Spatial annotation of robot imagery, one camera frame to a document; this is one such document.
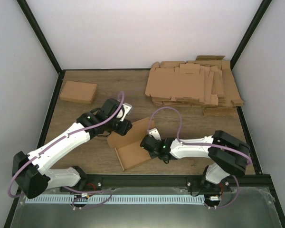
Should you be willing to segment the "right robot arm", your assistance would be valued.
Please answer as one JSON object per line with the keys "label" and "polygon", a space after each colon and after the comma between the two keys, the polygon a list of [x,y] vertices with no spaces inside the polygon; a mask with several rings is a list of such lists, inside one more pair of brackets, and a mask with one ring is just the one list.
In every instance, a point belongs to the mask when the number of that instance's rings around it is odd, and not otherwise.
{"label": "right robot arm", "polygon": [[207,158],[213,161],[205,168],[199,188],[213,191],[226,177],[243,176],[252,163],[250,147],[243,141],[224,131],[215,131],[211,136],[200,139],[161,139],[157,129],[150,130],[142,139],[140,147],[152,159],[158,158],[165,164],[183,158]]}

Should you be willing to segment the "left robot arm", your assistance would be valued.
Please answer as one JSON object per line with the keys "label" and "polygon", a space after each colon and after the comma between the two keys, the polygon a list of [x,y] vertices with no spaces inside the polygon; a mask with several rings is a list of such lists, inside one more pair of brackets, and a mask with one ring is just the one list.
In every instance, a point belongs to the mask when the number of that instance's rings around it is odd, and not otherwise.
{"label": "left robot arm", "polygon": [[18,184],[28,199],[33,199],[47,189],[69,187],[74,192],[87,188],[87,174],[79,167],[52,169],[52,166],[74,150],[104,132],[125,136],[132,123],[125,117],[132,106],[109,98],[102,107],[82,114],[61,135],[48,144],[25,154],[14,155],[12,180]]}

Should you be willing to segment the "folded brown cardboard box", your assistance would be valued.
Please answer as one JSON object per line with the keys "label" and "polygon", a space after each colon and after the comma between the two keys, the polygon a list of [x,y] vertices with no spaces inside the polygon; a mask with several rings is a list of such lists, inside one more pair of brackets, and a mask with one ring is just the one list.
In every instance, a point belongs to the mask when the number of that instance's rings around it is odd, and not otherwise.
{"label": "folded brown cardboard box", "polygon": [[91,104],[97,91],[97,84],[66,81],[59,98],[63,101]]}

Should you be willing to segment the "stack of flat cardboard sheets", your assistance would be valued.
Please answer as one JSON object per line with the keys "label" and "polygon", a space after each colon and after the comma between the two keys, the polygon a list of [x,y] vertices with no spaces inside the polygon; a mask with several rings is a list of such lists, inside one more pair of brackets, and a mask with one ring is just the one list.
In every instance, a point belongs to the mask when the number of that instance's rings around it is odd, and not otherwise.
{"label": "stack of flat cardboard sheets", "polygon": [[244,104],[224,56],[155,62],[145,89],[157,106],[201,107],[204,115],[234,115]]}

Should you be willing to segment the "black aluminium frame rail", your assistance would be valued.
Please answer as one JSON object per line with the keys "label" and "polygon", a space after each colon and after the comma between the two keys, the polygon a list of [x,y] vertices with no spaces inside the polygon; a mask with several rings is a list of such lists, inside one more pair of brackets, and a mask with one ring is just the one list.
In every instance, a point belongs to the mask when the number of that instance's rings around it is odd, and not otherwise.
{"label": "black aluminium frame rail", "polygon": [[[117,188],[186,188],[186,177],[189,175],[101,175],[88,174],[91,178],[101,179],[102,189]],[[225,185],[233,188],[240,187],[268,187],[272,190],[273,183],[269,174],[245,175],[243,177],[227,177]],[[54,184],[60,188],[63,183]]]}

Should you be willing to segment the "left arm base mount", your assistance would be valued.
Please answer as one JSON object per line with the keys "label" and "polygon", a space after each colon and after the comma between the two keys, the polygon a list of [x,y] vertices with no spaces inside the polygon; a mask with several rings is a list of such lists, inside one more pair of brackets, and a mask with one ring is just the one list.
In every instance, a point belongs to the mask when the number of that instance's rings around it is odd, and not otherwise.
{"label": "left arm base mount", "polygon": [[66,182],[60,187],[62,190],[78,194],[94,194],[102,189],[101,179],[91,178],[79,166],[66,169]]}

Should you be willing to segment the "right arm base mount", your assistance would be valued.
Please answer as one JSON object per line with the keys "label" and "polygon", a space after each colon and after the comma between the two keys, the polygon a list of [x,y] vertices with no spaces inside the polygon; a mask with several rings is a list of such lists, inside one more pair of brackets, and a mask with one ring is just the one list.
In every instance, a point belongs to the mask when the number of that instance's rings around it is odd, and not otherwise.
{"label": "right arm base mount", "polygon": [[202,175],[190,175],[186,177],[187,191],[192,196],[198,195],[222,195],[224,192],[230,192],[230,187],[225,185],[226,179],[219,184],[214,184],[206,180],[206,170]]}

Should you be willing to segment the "left black corner post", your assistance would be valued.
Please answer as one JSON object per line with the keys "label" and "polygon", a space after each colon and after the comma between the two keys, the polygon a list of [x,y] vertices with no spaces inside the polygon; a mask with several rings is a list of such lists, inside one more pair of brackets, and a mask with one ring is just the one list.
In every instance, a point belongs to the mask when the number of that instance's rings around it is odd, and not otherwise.
{"label": "left black corner post", "polygon": [[39,40],[41,46],[43,47],[48,59],[50,60],[52,66],[54,67],[55,71],[59,75],[62,72],[62,68],[57,61],[42,29],[40,28],[30,6],[28,5],[26,0],[16,0],[20,9],[22,10],[24,16],[26,17],[28,23],[30,24],[31,28],[33,29],[37,39]]}

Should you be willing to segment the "black corner post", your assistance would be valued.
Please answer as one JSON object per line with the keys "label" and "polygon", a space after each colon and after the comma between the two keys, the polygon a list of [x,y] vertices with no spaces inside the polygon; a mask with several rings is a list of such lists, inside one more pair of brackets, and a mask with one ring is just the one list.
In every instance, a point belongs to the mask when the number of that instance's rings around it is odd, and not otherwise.
{"label": "black corner post", "polygon": [[263,16],[265,15],[267,9],[269,8],[272,0],[262,0],[256,13],[254,14],[248,28],[246,29],[231,61],[230,67],[231,70],[235,67],[237,61],[239,60],[240,56],[242,55],[244,49],[246,48],[249,40],[251,39],[252,35],[254,34],[256,28],[258,27],[260,21],[262,20]]}
{"label": "black corner post", "polygon": [[28,5],[26,0],[16,0],[20,9],[22,10],[24,16],[26,17],[28,23],[30,24],[31,28],[33,29],[37,39],[39,40],[41,46],[43,47],[48,59],[50,60],[52,66],[54,67],[55,71],[59,75],[62,72],[62,68],[57,61],[42,29],[40,28],[30,6]]}

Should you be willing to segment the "right black corner post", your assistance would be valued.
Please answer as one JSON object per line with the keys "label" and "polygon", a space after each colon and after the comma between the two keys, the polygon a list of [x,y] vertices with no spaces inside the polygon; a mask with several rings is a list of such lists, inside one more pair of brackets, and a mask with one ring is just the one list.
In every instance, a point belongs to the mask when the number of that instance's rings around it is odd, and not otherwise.
{"label": "right black corner post", "polygon": [[254,34],[256,28],[258,27],[260,21],[262,20],[263,16],[265,15],[267,9],[269,8],[272,0],[262,0],[256,13],[254,14],[248,28],[246,29],[231,61],[230,67],[231,70],[235,67],[237,61],[239,60],[240,56],[242,55],[244,49],[246,48],[249,40],[251,39],[252,35]]}

